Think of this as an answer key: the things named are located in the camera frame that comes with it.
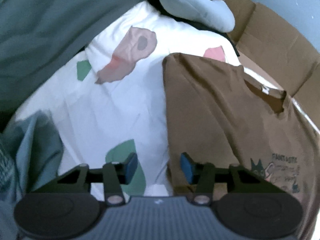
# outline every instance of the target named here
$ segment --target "blue pad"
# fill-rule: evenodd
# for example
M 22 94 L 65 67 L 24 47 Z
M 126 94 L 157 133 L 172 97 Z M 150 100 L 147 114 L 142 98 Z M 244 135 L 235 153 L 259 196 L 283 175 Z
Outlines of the blue pad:
M 235 18 L 223 0 L 160 0 L 164 9 L 180 18 L 201 22 L 219 32 L 231 32 Z

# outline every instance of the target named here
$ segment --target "clothing label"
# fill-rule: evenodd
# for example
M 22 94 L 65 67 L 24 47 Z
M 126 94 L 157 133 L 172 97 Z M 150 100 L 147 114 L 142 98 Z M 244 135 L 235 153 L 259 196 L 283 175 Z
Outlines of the clothing label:
M 266 87 L 266 86 L 262 86 L 261 88 L 262 88 L 262 92 L 263 92 L 263 93 L 265 93 L 265 94 L 267 94 L 267 95 L 269 94 L 270 88 L 268 88 L 268 87 Z

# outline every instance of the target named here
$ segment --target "gray-green fabric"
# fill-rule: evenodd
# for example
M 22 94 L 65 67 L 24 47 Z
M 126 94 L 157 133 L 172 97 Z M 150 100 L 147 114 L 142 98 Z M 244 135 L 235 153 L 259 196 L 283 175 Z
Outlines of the gray-green fabric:
M 13 210 L 14 205 L 0 200 L 0 240 L 17 239 L 18 228 L 14 221 Z
M 55 71 L 143 0 L 0 0 L 0 130 Z
M 15 204 L 57 177 L 63 144 L 52 120 L 37 112 L 0 134 L 0 200 Z

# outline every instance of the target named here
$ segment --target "printed graphic on t-shirt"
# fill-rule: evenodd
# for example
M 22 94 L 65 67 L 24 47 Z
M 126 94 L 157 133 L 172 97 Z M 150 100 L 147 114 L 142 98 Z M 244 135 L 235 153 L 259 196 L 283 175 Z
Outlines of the printed graphic on t-shirt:
M 300 174 L 300 165 L 297 163 L 297 157 L 288 157 L 273 153 L 271 162 L 266 168 L 264 168 L 265 166 L 263 166 L 261 159 L 255 164 L 254 160 L 251 158 L 251 171 L 282 190 L 295 194 L 300 192 L 297 183 L 297 177 Z

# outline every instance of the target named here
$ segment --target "cardboard box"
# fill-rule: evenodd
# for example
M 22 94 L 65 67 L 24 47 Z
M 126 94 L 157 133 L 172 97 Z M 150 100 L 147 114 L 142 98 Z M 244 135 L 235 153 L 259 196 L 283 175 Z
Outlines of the cardboard box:
M 240 62 L 294 97 L 320 127 L 320 54 L 292 25 L 251 0 L 224 0 L 236 19 Z

